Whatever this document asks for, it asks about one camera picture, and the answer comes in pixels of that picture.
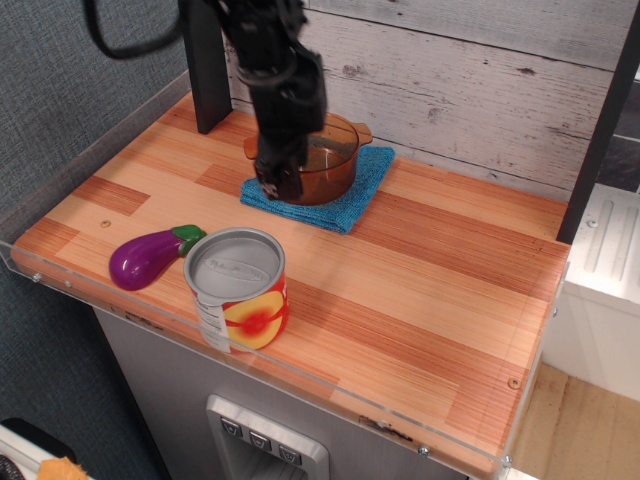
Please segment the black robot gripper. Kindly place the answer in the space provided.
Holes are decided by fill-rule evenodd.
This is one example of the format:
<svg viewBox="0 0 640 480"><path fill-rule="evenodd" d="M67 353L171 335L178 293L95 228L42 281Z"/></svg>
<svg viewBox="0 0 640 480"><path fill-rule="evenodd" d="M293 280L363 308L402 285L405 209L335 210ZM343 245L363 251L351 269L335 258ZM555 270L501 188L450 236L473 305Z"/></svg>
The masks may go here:
<svg viewBox="0 0 640 480"><path fill-rule="evenodd" d="M237 55L259 127L254 169L270 200L297 202L307 136L323 129L327 100L321 56L299 35L301 1L216 1L214 11Z"/></svg>

